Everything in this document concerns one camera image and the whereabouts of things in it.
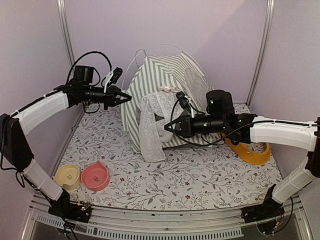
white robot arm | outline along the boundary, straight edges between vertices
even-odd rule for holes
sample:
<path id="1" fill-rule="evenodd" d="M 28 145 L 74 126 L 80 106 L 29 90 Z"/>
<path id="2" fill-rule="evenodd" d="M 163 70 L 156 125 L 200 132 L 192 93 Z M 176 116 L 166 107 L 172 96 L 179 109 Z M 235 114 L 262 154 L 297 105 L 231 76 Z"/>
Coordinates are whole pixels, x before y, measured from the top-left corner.
<path id="1" fill-rule="evenodd" d="M 112 85 L 116 83 L 122 73 L 120 68 L 113 71 L 112 77 L 104 87 L 91 85 L 93 72 L 93 67 L 76 66 L 73 79 L 68 84 L 57 87 L 54 91 L 38 98 L 21 110 L 16 110 L 11 115 L 2 114 L 0 116 L 1 169 L 16 170 L 17 180 L 17 173 L 19 173 L 22 182 L 24 179 L 36 190 L 41 191 L 53 205 L 54 209 L 49 210 L 50 213 L 64 219 L 73 216 L 72 219 L 83 222 L 89 221 L 90 214 L 81 212 L 79 208 L 72 205 L 68 192 L 63 190 L 40 167 L 32 154 L 26 136 L 32 129 L 54 114 L 79 103 L 102 103 L 104 109 L 107 110 L 108 107 L 114 107 L 131 100 L 131 96 Z M 3 168 L 3 157 L 14 167 Z"/>
<path id="2" fill-rule="evenodd" d="M 183 92 L 176 94 L 182 108 L 194 108 Z M 244 207 L 241 217 L 255 222 L 284 213 L 283 203 L 316 178 L 320 178 L 320 118 L 317 121 L 285 121 L 265 118 L 255 114 L 235 114 L 229 92 L 212 90 L 206 94 L 207 113 L 197 116 L 184 115 L 172 120 L 164 128 L 189 144 L 211 146 L 224 138 L 231 143 L 273 143 L 306 149 L 308 155 L 302 163 L 281 183 L 268 189 L 260 205 Z M 185 140 L 196 134 L 223 133 L 225 136 L 215 142 L 200 145 Z"/>

pink bowl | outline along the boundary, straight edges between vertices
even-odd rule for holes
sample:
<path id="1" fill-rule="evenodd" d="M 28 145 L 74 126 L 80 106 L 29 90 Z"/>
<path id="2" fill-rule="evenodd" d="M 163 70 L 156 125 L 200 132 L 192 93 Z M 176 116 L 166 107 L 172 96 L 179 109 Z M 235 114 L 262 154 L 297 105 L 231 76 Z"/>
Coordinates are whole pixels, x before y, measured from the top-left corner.
<path id="1" fill-rule="evenodd" d="M 81 182 L 92 191 L 101 191 L 105 189 L 110 182 L 108 169 L 98 160 L 96 163 L 84 169 L 81 174 Z"/>

floral patterned floor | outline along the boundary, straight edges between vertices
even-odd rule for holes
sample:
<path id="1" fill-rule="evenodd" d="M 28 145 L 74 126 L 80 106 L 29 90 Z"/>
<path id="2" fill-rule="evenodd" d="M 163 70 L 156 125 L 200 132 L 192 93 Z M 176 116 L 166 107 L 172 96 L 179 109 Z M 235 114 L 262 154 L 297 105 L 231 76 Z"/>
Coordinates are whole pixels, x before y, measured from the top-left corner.
<path id="1" fill-rule="evenodd" d="M 248 113 L 245 105 L 237 113 Z M 252 144 L 259 151 L 263 146 Z M 83 184 L 70 192 L 74 201 L 138 210 L 203 210 L 261 203 L 267 189 L 282 180 L 273 157 L 264 165 L 244 162 L 226 144 L 166 149 L 166 161 L 145 162 L 130 149 L 122 128 L 120 107 L 85 114 L 60 165 L 72 163 L 83 171 L 100 160 L 110 184 L 95 192 Z"/>

cable tie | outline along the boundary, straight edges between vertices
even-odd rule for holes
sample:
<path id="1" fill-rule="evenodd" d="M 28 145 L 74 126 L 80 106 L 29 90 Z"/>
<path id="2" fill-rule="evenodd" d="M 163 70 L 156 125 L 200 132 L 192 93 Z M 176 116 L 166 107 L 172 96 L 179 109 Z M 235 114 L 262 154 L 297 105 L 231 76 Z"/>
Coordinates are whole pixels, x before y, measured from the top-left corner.
<path id="1" fill-rule="evenodd" d="M 20 112 L 19 112 L 18 109 L 16 109 L 13 113 L 10 114 L 10 117 L 11 117 L 13 114 L 15 114 L 15 113 L 16 113 L 16 114 L 19 114 Z"/>

green and white striped fabric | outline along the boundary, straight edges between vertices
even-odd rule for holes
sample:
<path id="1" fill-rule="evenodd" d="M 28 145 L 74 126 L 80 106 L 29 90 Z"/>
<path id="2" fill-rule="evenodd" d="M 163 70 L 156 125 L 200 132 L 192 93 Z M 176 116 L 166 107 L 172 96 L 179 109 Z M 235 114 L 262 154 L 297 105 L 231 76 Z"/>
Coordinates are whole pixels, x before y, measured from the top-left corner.
<path id="1" fill-rule="evenodd" d="M 194 79 L 197 82 L 186 80 L 186 72 L 188 71 L 197 75 L 197 78 Z M 159 86 L 165 85 L 180 89 L 191 98 L 198 109 L 204 111 L 203 106 L 199 104 L 199 98 L 205 97 L 209 87 L 205 80 L 205 72 L 189 54 L 183 51 L 175 56 L 147 56 L 126 91 L 132 96 L 132 100 L 121 105 L 123 128 L 131 138 L 132 149 L 137 153 L 140 152 L 140 140 L 136 113 L 140 107 L 140 100 L 143 96 L 158 92 Z M 186 140 L 197 144 L 206 144 L 199 136 Z M 173 136 L 169 142 L 162 142 L 164 148 L 185 144 L 176 136 Z"/>

